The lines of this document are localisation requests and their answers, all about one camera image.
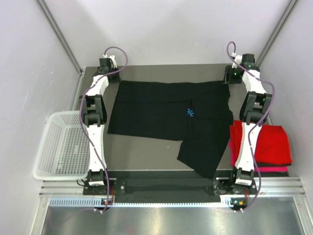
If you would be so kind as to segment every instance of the white ventilated strip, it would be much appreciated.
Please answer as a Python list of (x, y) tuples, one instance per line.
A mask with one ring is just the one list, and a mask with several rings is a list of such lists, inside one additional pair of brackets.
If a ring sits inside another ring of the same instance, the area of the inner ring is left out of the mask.
[(104, 207), (101, 198), (51, 198), (50, 207)]
[(207, 203), (114, 203), (112, 207), (133, 207), (133, 208), (223, 208), (230, 207), (220, 202)]
[[(51, 198), (51, 207), (104, 207), (102, 198)], [(221, 202), (206, 203), (113, 203), (109, 207), (123, 208), (228, 208), (232, 207), (230, 198)]]

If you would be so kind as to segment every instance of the metal floor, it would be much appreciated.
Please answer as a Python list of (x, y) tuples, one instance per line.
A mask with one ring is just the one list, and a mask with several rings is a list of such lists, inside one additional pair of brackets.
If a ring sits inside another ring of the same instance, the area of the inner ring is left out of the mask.
[[(127, 66), (120, 74), (122, 80), (146, 82), (207, 82), (222, 80), (226, 64), (210, 65), (151, 65)], [(87, 67), (80, 95), (90, 87), (97, 67)], [(234, 119), (246, 96), (243, 84), (231, 85), (229, 108)], [(104, 134), (104, 154), (110, 170), (190, 170), (177, 160), (181, 141), (107, 134), (118, 84), (110, 84), (104, 94), (108, 121)], [(230, 169), (230, 149), (226, 148), (218, 169)]]
[(42, 235), (304, 234), (292, 198), (260, 198), (243, 214), (221, 208), (111, 208), (103, 215), (84, 211), (58, 227), (79, 210), (49, 208)]

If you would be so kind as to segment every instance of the pink fabric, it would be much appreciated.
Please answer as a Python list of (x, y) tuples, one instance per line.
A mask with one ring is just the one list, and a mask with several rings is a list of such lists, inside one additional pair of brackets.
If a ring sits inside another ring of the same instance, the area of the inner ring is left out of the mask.
[[(233, 146), (231, 144), (231, 141), (228, 142), (229, 148), (230, 148), (230, 164), (232, 166), (235, 165), (236, 161), (235, 161), (235, 155), (233, 152)], [(276, 172), (276, 171), (287, 171), (287, 167), (286, 166), (262, 166), (259, 167), (260, 172)]]

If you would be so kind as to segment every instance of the cable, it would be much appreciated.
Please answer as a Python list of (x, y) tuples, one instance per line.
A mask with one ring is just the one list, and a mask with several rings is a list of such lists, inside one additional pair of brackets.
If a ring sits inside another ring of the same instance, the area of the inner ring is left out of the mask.
[[(106, 77), (106, 76), (108, 76), (108, 75), (112, 75), (112, 74), (121, 72), (121, 71), (122, 71), (123, 69), (125, 69), (126, 66), (128, 65), (128, 57), (127, 57), (127, 54), (126, 54), (126, 52), (125, 52), (123, 49), (121, 49), (121, 48), (119, 48), (119, 47), (108, 47), (108, 48), (104, 51), (104, 54), (106, 54), (108, 50), (113, 49), (113, 48), (120, 50), (120, 51), (125, 55), (125, 58), (126, 58), (126, 63), (125, 63), (125, 65), (124, 65), (122, 68), (118, 69), (117, 71), (113, 71), (113, 72), (106, 73), (105, 75), (103, 75), (103, 76), (101, 76), (100, 78), (98, 78), (98, 80), (95, 82), (95, 84), (92, 85), (91, 87), (89, 87), (89, 88), (84, 92), (83, 97), (82, 97), (82, 102), (80, 103), (80, 107), (79, 107), (79, 124), (80, 124), (80, 126), (81, 126), (81, 128), (82, 128), (82, 130), (83, 130), (83, 132), (84, 132), (84, 134), (85, 134), (85, 136), (87, 137), (87, 139), (89, 140), (90, 144), (92, 145), (93, 150), (94, 150), (94, 152), (95, 152), (95, 154), (96, 154), (96, 156), (97, 156), (99, 162), (101, 163), (101, 165), (102, 165), (102, 167), (103, 167), (103, 171), (104, 171), (104, 173), (105, 173), (105, 175), (106, 175), (106, 180), (107, 180), (107, 203), (106, 203), (106, 206), (104, 207), (104, 209), (102, 210), (103, 212), (106, 211), (106, 209), (108, 208), (108, 205), (112, 205), (112, 203), (113, 203), (113, 201), (112, 201), (111, 204), (109, 203), (110, 181), (109, 181), (108, 171), (107, 171), (106, 167), (104, 166), (104, 163), (103, 163), (103, 161), (101, 160), (101, 158), (100, 158), (100, 156), (99, 156), (99, 154), (98, 154), (98, 152), (97, 152), (97, 150), (96, 150), (96, 148), (95, 148), (95, 146), (94, 146), (94, 143), (93, 143), (92, 140), (89, 138), (88, 133), (87, 133), (87, 132), (85, 131), (85, 129), (84, 129), (83, 119), (82, 119), (82, 111), (83, 111), (83, 104), (84, 104), (84, 100), (85, 100), (85, 98), (86, 98), (87, 92), (88, 92), (90, 89), (94, 88), (94, 86), (95, 86), (102, 78), (104, 78), (104, 77)], [(66, 219), (65, 219), (61, 224), (59, 224), (58, 226), (54, 226), (54, 225), (52, 224), (52, 219), (51, 219), (51, 217), (50, 217), (49, 224), (50, 224), (50, 226), (51, 226), (53, 229), (57, 229), (57, 228), (61, 227), (62, 225), (64, 225), (66, 222), (68, 222), (70, 219), (72, 219), (73, 217), (75, 217), (76, 215), (80, 214), (81, 212), (85, 212), (85, 211), (94, 211), (94, 208), (84, 208), (84, 209), (82, 209), (82, 210), (79, 210), (79, 211), (75, 212), (74, 214), (72, 214), (71, 216), (69, 216), (68, 218), (66, 218)]]
[(246, 200), (246, 201), (248, 200), (248, 197), (249, 197), (249, 195), (248, 195), (248, 189), (245, 188), (245, 200)]
[(84, 181), (84, 180), (81, 180), (84, 184), (83, 185), (81, 185), (79, 182), (78, 182), (79, 180), (76, 180), (76, 183), (79, 185), (79, 186), (85, 186), (86, 185), (86, 182)]
[(254, 198), (252, 199), (252, 201), (247, 205), (246, 208), (243, 209), (243, 212), (248, 210), (252, 205), (253, 203), (255, 202), (256, 198), (258, 197), (259, 193), (260, 193), (260, 190), (261, 190), (261, 185), (262, 185), (262, 179), (261, 179), (261, 172), (260, 172), (260, 169), (256, 163), (256, 160), (255, 160), (255, 157), (254, 157), (254, 153), (253, 153), (253, 149), (252, 149), (252, 146), (251, 146), (251, 139), (250, 139), (250, 134), (251, 132), (253, 131), (253, 129), (258, 126), (261, 122), (263, 122), (263, 120), (266, 118), (266, 116), (269, 114), (270, 110), (272, 109), (272, 106), (273, 106), (273, 102), (274, 102), (274, 99), (275, 99), (275, 87), (272, 83), (270, 82), (267, 82), (267, 81), (264, 81), (264, 80), (261, 80), (260, 78), (257, 78), (256, 76), (254, 76), (252, 73), (249, 72), (249, 70), (247, 70), (246, 68), (244, 68), (243, 66), (241, 66), (240, 64), (238, 64), (230, 55), (229, 53), (229, 46), (233, 44), (234, 45), (234, 52), (236, 51), (236, 44), (231, 41), (227, 44), (227, 47), (226, 47), (226, 52), (227, 52), (227, 55), (228, 57), (231, 59), (231, 61), (237, 65), (238, 67), (240, 67), (241, 69), (243, 69), (245, 72), (247, 72), (249, 75), (251, 75), (252, 77), (254, 77), (256, 80), (260, 81), (261, 83), (266, 83), (266, 84), (269, 84), (271, 87), (272, 87), (272, 99), (270, 101), (270, 104), (268, 106), (268, 109), (266, 110), (266, 112), (264, 113), (264, 115), (261, 117), (261, 119), (254, 125), (254, 127), (252, 127), (252, 129), (249, 131), (248, 133), (248, 141), (249, 141), (249, 145), (250, 145), (250, 151), (251, 151), (251, 155), (252, 155), (252, 158), (253, 158), (253, 163), (254, 163), (254, 166), (255, 168), (257, 169), (257, 172), (258, 172), (258, 176), (259, 176), (259, 188), (254, 196)]

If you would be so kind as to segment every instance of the black pants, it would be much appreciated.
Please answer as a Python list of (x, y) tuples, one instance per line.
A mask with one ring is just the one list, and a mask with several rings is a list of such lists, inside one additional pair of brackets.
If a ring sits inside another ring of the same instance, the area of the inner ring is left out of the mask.
[(228, 99), (228, 85), (222, 81), (122, 81), (108, 133), (183, 141), (178, 160), (212, 178), (233, 123)]

